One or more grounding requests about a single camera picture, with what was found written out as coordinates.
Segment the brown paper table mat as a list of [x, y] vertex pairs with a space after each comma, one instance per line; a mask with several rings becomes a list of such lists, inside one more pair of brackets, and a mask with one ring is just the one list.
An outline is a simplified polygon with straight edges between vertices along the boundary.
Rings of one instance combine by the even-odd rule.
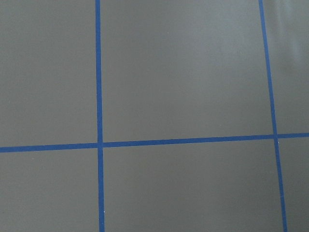
[[3, 0], [3, 232], [306, 232], [306, 0]]

